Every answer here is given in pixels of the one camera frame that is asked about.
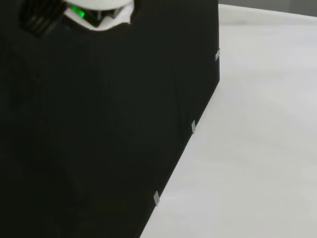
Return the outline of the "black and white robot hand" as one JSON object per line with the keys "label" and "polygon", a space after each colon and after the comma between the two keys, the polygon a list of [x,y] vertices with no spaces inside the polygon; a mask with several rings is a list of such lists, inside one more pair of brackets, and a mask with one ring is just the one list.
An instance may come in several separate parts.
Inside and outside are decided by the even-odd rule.
{"label": "black and white robot hand", "polygon": [[41,37],[64,17],[92,31],[107,31],[131,23],[133,0],[24,0],[19,24],[30,34]]}

